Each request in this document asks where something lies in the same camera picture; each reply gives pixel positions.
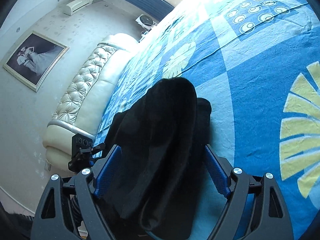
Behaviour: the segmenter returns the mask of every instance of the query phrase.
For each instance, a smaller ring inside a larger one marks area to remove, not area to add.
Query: gold picture frame
[[[37,92],[50,70],[68,49],[69,47],[32,31],[15,47],[3,67]]]

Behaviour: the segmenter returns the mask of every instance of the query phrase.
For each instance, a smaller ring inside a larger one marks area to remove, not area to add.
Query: picture frame
[[[69,47],[32,31],[10,53],[3,67],[26,86],[38,91]]]

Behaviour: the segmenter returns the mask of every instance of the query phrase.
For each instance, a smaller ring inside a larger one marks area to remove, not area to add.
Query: bride
[[[58,46],[54,46],[52,50],[38,54],[35,52],[35,47],[23,47],[21,52],[34,62],[36,75],[41,76],[60,54],[61,49]]]

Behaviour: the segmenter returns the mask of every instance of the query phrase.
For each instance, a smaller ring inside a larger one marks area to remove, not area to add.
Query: framed picture
[[[67,46],[32,32],[11,54],[4,68],[37,92],[50,70],[68,49]]]

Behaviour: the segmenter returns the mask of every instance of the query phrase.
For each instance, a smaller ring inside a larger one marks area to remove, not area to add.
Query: bed
[[[185,77],[211,103],[215,152],[249,174],[275,176],[298,239],[320,208],[319,27],[306,0],[183,0],[125,67],[95,145],[155,82]],[[192,240],[208,237],[225,204],[201,172]]]

